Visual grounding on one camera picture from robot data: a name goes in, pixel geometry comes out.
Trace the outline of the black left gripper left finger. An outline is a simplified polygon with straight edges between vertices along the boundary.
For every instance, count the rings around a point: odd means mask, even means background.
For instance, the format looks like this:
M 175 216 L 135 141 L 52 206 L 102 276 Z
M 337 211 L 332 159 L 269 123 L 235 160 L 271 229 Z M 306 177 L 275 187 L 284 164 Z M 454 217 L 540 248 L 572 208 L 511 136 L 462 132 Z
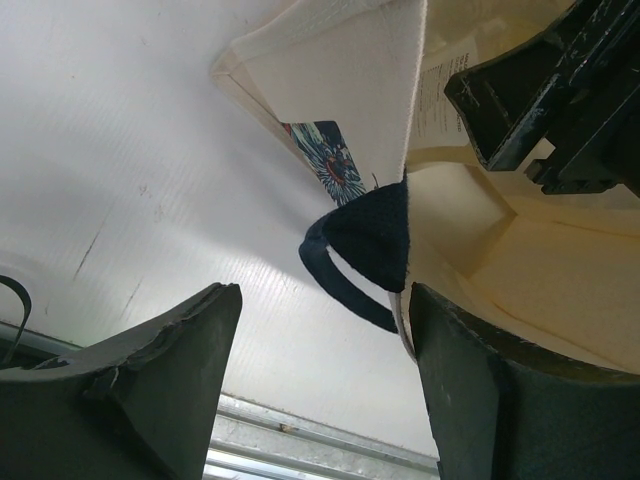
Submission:
M 213 284 L 164 314 L 1 373 L 5 479 L 199 479 L 242 309 Z

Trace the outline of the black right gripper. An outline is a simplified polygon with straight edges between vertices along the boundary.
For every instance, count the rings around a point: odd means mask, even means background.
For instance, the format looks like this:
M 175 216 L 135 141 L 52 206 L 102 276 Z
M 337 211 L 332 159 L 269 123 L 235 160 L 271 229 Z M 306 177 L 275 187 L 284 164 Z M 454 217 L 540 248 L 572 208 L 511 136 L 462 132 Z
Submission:
M 639 3 L 577 1 L 518 47 L 454 74 L 444 89 L 487 171 L 525 175 L 546 195 L 639 193 Z

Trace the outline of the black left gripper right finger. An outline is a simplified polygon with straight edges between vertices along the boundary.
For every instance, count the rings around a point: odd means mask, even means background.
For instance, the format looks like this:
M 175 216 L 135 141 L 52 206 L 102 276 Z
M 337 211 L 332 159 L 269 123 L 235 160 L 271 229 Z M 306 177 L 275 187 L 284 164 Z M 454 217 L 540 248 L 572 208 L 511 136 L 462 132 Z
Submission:
M 409 313 L 441 478 L 638 478 L 638 375 L 542 348 L 423 284 Z

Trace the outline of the cream canvas tote bag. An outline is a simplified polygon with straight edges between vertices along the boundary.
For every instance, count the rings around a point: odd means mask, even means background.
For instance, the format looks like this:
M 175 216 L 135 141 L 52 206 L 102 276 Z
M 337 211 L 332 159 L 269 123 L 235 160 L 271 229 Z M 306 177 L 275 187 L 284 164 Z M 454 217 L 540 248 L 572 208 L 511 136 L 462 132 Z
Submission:
M 569 358 L 639 370 L 639 193 L 546 195 L 469 144 L 411 148 L 429 1 L 285 1 L 214 64 L 215 83 L 334 202 L 299 256 L 320 287 L 414 351 L 423 284 Z

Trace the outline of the clear yellow liquid bottle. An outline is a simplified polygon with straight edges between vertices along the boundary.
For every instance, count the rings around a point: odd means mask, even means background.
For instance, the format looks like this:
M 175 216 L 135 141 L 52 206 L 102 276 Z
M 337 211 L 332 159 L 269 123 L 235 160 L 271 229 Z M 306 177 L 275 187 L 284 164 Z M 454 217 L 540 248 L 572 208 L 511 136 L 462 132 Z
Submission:
M 465 147 L 469 137 L 444 93 L 451 76 L 530 40 L 570 1 L 429 1 L 411 148 Z

